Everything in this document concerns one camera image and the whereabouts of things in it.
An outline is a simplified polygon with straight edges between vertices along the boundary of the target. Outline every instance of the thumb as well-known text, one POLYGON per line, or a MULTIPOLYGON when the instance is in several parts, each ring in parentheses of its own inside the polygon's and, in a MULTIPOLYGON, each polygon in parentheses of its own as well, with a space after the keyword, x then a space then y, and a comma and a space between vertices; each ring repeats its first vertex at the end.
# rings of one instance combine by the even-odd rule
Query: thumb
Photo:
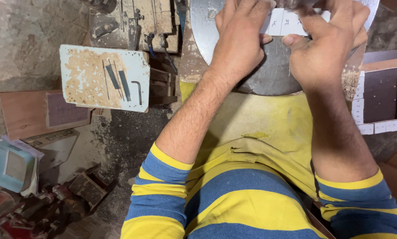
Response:
POLYGON ((282 38, 282 41, 292 50, 292 52, 299 49, 305 49, 308 46, 308 41, 305 39, 305 37, 299 36, 297 34, 285 35, 282 38))
POLYGON ((268 35, 268 34, 259 34, 259 41, 261 43, 261 45, 265 45, 268 44, 272 41, 272 36, 268 35))

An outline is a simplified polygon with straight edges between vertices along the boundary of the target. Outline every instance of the concrete floor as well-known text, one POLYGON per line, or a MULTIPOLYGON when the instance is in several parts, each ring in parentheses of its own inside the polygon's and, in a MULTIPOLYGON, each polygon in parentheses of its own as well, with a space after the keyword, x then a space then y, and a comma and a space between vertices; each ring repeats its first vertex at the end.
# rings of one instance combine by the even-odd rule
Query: concrete floor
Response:
MULTIPOLYGON (((75 7, 77 11, 81 9, 80 6, 75 7)), ((76 41, 81 41, 83 37, 80 35, 79 33, 76 41)), ((397 13, 380 5, 369 31, 367 52, 393 49, 397 49, 397 13)), ((54 51, 54 55, 58 52, 57 47, 49 51, 54 51)), ((52 68, 49 72, 52 73, 45 75, 52 75, 57 71, 52 68)), ((8 89, 11 86, 11 80, 14 79, 0 82, 0 89, 8 89)), ((23 86, 22 80, 17 84, 23 86, 22 89, 41 89, 41 85, 55 87, 53 81, 46 84, 41 79, 35 78, 32 81, 39 82, 37 87, 23 86)), ((120 228, 127 214, 132 193, 129 179, 137 175, 151 145, 179 106, 180 103, 170 106, 153 106, 146 114, 106 110, 103 116, 93 116, 90 125, 77 128, 80 136, 68 162, 47 174, 50 180, 63 182, 76 168, 88 168, 101 162, 102 169, 99 174, 105 181, 119 179, 117 186, 101 203, 93 216, 96 221, 102 222, 107 228, 108 233, 105 238, 120 237, 120 228)), ((0 128, 2 128, 2 119, 0 119, 0 128)), ((364 138, 378 162, 388 160, 397 152, 397 132, 366 135, 364 138)))

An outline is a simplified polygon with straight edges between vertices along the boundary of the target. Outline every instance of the wooden block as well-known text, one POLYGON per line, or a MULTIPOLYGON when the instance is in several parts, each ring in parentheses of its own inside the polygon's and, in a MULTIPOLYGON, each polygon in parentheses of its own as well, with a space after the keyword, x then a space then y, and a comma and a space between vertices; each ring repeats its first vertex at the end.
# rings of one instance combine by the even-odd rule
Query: wooden block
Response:
POLYGON ((362 125, 357 125, 357 127, 362 135, 374 134, 374 124, 362 124, 362 125))
POLYGON ((374 123, 374 133, 386 132, 386 121, 374 123))
POLYGON ((65 109, 68 111, 63 112, 61 115, 51 115, 51 117, 62 117, 57 119, 56 122, 62 122, 63 124, 48 128, 47 117, 49 116, 47 94, 62 94, 62 91, 19 91, 0 93, 1 107, 10 140, 23 139, 44 133, 75 128, 88 125, 90 123, 90 111, 88 109, 85 111, 85 114, 87 114, 87 118, 85 120, 66 123, 68 119, 70 121, 72 118, 70 115, 68 116, 64 114, 70 114, 70 111, 74 111, 65 109))

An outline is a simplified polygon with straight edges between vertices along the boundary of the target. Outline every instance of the circular metal table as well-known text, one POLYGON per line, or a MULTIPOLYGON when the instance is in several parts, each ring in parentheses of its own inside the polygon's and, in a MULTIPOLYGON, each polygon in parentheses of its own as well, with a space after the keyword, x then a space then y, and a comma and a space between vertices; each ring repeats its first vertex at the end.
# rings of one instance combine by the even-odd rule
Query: circular metal table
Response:
MULTIPOLYGON (((223 8, 224 2, 224 0, 190 1, 191 28, 197 47, 207 64, 212 61, 213 49, 219 39, 214 17, 223 8)), ((376 15, 379 0, 361 0, 361 3, 370 8, 370 16, 364 24, 368 30, 376 15)), ((291 50, 282 43, 281 37, 274 37, 272 42, 263 46, 263 49, 264 60, 237 85, 237 89, 263 96, 285 95, 301 91, 302 87, 290 73, 291 50)))

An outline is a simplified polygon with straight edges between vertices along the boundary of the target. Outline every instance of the person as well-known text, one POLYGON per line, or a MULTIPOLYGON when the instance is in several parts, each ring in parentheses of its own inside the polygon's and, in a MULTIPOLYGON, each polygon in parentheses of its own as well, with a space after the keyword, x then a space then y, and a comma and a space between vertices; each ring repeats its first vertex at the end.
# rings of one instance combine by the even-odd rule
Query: person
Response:
MULTIPOLYGON (((305 188, 300 175, 284 173, 294 166, 285 152, 244 137, 213 150, 206 166, 194 166, 224 99, 263 60, 261 45, 271 37, 259 32, 274 7, 272 0, 225 1, 215 17, 219 40, 212 62, 144 160, 122 239, 326 238, 290 186, 305 188)), ((317 187, 311 197, 322 203, 321 214, 338 239, 397 238, 397 204, 341 84, 349 52, 367 40, 363 24, 370 11, 352 0, 328 0, 326 7, 329 22, 311 6, 297 10, 310 42, 299 35, 283 38, 313 117, 310 177, 317 187)))

